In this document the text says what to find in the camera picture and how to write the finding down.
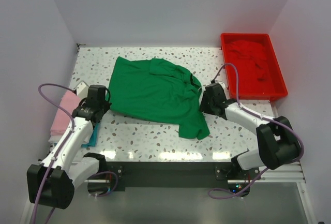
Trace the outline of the green t shirt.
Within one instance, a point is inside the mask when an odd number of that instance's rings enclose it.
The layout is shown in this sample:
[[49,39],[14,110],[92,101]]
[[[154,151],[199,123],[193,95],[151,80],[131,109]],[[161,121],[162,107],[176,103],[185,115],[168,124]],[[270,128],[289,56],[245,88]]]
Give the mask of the green t shirt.
[[129,61],[118,57],[109,91],[113,112],[178,125],[178,135],[202,140],[210,131],[200,111],[202,85],[188,69],[165,59]]

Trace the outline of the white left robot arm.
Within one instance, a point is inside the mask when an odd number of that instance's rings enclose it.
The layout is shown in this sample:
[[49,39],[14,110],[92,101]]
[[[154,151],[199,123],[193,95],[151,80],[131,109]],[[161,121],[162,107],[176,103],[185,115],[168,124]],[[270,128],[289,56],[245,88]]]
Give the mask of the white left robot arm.
[[105,86],[87,88],[86,97],[69,114],[69,125],[55,148],[39,164],[30,165],[27,170],[31,203],[66,209],[75,190],[85,180],[106,175],[108,167],[102,154],[87,153],[77,165],[73,166],[72,162],[110,105],[110,91]]

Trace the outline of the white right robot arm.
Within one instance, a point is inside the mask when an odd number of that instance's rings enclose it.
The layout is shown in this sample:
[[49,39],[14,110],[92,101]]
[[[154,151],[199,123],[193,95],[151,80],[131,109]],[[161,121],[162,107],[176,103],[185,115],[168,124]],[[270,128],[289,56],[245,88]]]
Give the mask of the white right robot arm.
[[228,175],[234,178],[241,179],[250,169],[262,166],[275,170],[299,160],[304,153],[302,141],[286,117],[265,116],[233,98],[227,99],[219,83],[214,82],[205,88],[200,111],[239,124],[256,136],[256,150],[240,153],[231,159]]

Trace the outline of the folded pink t shirt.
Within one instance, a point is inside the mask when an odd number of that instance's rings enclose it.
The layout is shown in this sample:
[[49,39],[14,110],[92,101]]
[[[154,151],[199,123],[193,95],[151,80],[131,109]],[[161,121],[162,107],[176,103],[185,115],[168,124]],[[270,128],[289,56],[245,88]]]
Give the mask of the folded pink t shirt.
[[[60,106],[71,115],[80,101],[81,99],[75,93],[67,91],[61,99]],[[51,132],[64,134],[69,123],[70,117],[63,110],[58,109],[50,129],[50,134]]]

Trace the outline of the folded teal t shirt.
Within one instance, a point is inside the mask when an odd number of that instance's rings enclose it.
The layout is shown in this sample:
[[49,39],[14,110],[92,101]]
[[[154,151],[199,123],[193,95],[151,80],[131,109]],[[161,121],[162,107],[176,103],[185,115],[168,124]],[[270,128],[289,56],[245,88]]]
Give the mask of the folded teal t shirt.
[[99,129],[100,129],[100,123],[96,124],[93,133],[89,139],[89,142],[82,144],[81,148],[95,147],[97,145]]

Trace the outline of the folded white t shirt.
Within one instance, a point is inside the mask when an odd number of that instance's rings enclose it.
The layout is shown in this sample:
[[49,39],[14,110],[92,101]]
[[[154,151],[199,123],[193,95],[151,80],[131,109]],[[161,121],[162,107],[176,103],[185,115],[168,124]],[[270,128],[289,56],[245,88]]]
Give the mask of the folded white t shirt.
[[50,143],[58,143],[59,140],[62,138],[63,133],[59,133],[59,132],[51,132],[50,134],[50,138],[49,138],[49,142]]

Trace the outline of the red plastic bin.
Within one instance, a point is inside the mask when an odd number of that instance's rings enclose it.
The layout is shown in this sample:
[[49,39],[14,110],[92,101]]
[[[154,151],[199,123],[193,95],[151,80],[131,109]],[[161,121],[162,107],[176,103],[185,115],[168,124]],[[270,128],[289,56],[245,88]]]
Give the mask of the red plastic bin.
[[268,34],[223,33],[220,35],[231,98],[276,101],[288,95],[275,51]]

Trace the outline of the red t shirt in bin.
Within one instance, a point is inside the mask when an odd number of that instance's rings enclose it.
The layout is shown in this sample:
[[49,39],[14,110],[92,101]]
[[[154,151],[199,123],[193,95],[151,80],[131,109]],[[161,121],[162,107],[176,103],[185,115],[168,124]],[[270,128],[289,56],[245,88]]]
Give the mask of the red t shirt in bin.
[[262,95],[274,91],[265,47],[258,42],[236,40],[227,45],[230,63],[239,76],[239,93]]

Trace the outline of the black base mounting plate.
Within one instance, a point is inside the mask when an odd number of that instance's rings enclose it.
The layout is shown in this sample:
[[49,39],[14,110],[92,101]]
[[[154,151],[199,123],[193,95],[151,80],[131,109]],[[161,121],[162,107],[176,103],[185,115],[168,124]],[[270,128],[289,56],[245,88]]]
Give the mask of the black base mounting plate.
[[231,162],[106,162],[118,176],[117,191],[129,187],[224,188],[253,179],[256,169],[236,169]]

